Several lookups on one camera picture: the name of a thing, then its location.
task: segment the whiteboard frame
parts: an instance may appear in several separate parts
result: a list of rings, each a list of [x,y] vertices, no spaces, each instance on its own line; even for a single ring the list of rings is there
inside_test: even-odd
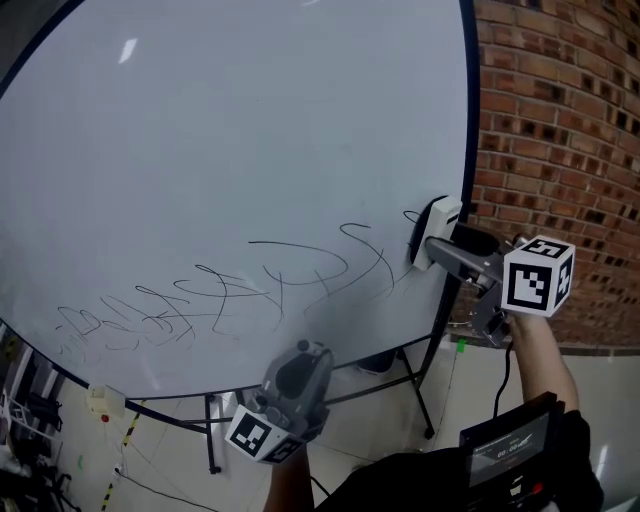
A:
[[[461,192],[461,201],[462,201],[462,210],[459,216],[459,222],[464,223],[467,221],[469,216],[469,209],[471,206],[471,194],[473,191],[473,182],[475,178],[475,168],[476,168],[476,159],[477,159],[477,151],[478,151],[478,135],[479,135],[479,119],[480,119],[480,62],[479,62],[479,44],[478,44],[478,33],[476,26],[476,18],[475,11],[473,7],[473,0],[458,0],[460,5],[460,14],[462,18],[462,28],[464,34],[464,46],[465,46],[465,55],[466,55],[466,64],[467,64],[467,140],[466,140],[466,151],[465,151],[465,166],[464,166],[464,174],[463,174],[463,182],[462,182],[462,192]],[[68,0],[60,9],[58,9],[51,18],[41,27],[41,29],[35,34],[35,36],[29,41],[29,43],[22,50],[18,58],[9,68],[7,74],[4,76],[2,81],[0,82],[0,101],[4,97],[7,89],[16,78],[22,67],[26,64],[29,58],[33,55],[33,53],[39,48],[39,46],[47,39],[47,37],[62,23],[69,15],[71,15],[76,8],[78,8],[84,0]],[[451,316],[451,312],[453,311],[453,306],[455,303],[455,299],[458,295],[458,290],[460,288],[460,282],[453,278],[451,275],[447,275],[445,285],[443,288],[442,297],[440,298],[440,303],[438,307],[438,312],[434,319],[433,327],[430,333],[407,342],[403,345],[399,345],[396,347],[396,350],[407,347],[419,341],[423,341],[426,339],[430,339],[429,348],[427,349],[427,353],[421,365],[419,372],[421,373],[420,380],[418,382],[418,388],[424,377],[426,375],[426,371],[429,369],[431,361],[433,360],[433,356],[435,355],[435,351],[440,345],[440,341],[442,335],[444,334],[444,330],[446,328],[449,317]],[[13,332],[15,332],[20,339],[24,341],[29,347],[33,348],[36,352],[40,353],[37,349],[35,349],[26,339],[24,339],[20,333],[11,328],[11,325],[4,322],[4,320],[0,319],[5,325],[7,325]],[[41,354],[45,359],[47,359],[53,365],[54,370],[58,373],[64,375],[66,378],[75,382],[76,384],[88,388],[89,384],[79,377],[73,375],[71,372],[62,368],[58,364],[51,361],[44,354]],[[356,363],[355,361],[350,361],[348,363],[341,364],[339,367],[345,367]],[[127,406],[131,403],[131,400],[165,400],[172,398],[188,398],[188,397],[198,397],[198,396],[206,396],[208,394],[219,394],[226,393],[230,391],[241,391],[244,389],[251,389],[253,387],[258,386],[259,383],[251,386],[244,386],[241,388],[233,388],[227,390],[218,390],[218,391],[210,391],[204,393],[192,393],[185,395],[169,395],[169,396],[160,396],[160,397],[132,397],[127,398]]]

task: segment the whiteboard surface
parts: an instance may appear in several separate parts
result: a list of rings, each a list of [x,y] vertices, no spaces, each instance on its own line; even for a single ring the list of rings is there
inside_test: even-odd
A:
[[[85,1],[0,100],[0,317],[149,397],[429,333],[403,212],[460,196],[466,81],[449,0]]]

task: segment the brick wall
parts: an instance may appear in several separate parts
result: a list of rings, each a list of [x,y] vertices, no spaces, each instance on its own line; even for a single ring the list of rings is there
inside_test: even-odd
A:
[[[470,223],[577,247],[559,341],[640,344],[640,0],[476,0]],[[467,320],[470,290],[456,320]]]

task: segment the floor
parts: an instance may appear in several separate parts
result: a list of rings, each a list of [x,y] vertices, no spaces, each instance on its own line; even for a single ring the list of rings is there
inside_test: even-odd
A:
[[[411,347],[416,366],[426,344]],[[640,494],[640,357],[565,358],[580,391],[581,409],[592,429],[591,461],[611,507]],[[501,411],[521,403],[515,360]],[[399,375],[396,361],[391,375]],[[309,445],[311,473],[330,492],[353,468],[400,451],[428,451],[457,446],[461,429],[489,418],[495,392],[504,374],[504,351],[443,342],[422,393],[437,433],[427,441],[424,423],[409,384],[332,407],[322,435]],[[329,396],[380,382],[346,368],[334,373]],[[155,490],[206,505],[220,512],[260,511],[267,497],[270,469],[253,463],[222,442],[224,427],[214,430],[216,462],[222,474],[209,474],[205,436],[141,417],[127,447],[122,440],[133,413],[107,424],[94,419],[84,404],[84,390],[67,381],[61,391],[60,466],[73,476],[70,493],[84,511],[99,510],[109,486],[115,487],[107,510],[193,511],[190,505],[153,494],[126,480],[113,468]],[[204,416],[202,398],[147,402],[147,406],[181,419]],[[219,409],[231,415],[231,394]],[[316,504],[323,499],[314,487]]]

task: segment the black cable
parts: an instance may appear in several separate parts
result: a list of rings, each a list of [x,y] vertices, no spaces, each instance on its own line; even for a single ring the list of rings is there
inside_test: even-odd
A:
[[[129,480],[130,482],[133,482],[134,484],[142,487],[143,489],[146,489],[147,491],[151,491],[154,494],[159,494],[160,496],[164,496],[165,498],[169,498],[169,499],[172,499],[172,500],[182,501],[183,503],[186,503],[187,505],[193,505],[194,507],[200,507],[200,508],[203,508],[205,510],[211,510],[212,512],[218,512],[215,508],[205,507],[204,505],[198,505],[197,503],[192,503],[190,501],[183,500],[182,498],[176,498],[175,496],[169,496],[168,494],[165,494],[163,492],[155,491],[151,487],[147,487],[146,485],[142,485],[140,482],[136,482],[133,478],[130,478],[128,476],[123,475],[117,468],[115,469],[115,472],[118,473],[118,475],[120,475],[122,478],[124,478],[126,480]]]
[[[329,496],[331,496],[331,495],[329,494],[329,491],[327,491],[324,487],[322,487],[322,485],[320,484],[320,482],[318,482],[318,481],[317,481],[315,478],[313,478],[312,476],[310,476],[309,478],[311,478],[311,481],[312,481],[314,484],[316,484],[316,485],[320,488],[320,490],[321,490],[323,493],[325,493],[325,494],[327,495],[327,498],[328,498]]]
[[[509,382],[509,375],[511,374],[511,358],[509,356],[511,355],[511,350],[512,349],[513,349],[513,341],[511,343],[509,343],[509,346],[507,347],[507,351],[506,351],[506,353],[504,355],[504,359],[505,359],[504,382],[502,383],[502,386],[500,386],[500,389],[498,390],[498,393],[496,394],[496,401],[493,404],[493,417],[494,418],[498,417],[498,404],[500,403],[500,395],[504,391],[504,388],[507,387],[507,382]]]

